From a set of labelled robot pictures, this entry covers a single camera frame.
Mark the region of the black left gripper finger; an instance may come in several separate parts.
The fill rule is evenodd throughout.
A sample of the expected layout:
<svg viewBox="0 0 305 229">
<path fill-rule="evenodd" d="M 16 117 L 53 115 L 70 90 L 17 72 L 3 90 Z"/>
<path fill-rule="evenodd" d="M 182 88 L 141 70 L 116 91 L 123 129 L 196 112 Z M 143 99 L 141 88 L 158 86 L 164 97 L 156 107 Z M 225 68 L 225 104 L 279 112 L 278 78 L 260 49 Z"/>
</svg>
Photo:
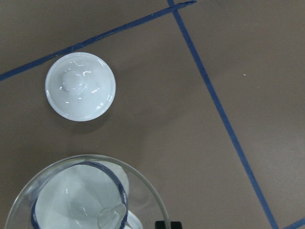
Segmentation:
<svg viewBox="0 0 305 229">
<path fill-rule="evenodd" d="M 155 229 L 182 229 L 182 224 L 179 221 L 171 221 L 168 224 L 165 221 L 156 221 Z"/>
</svg>

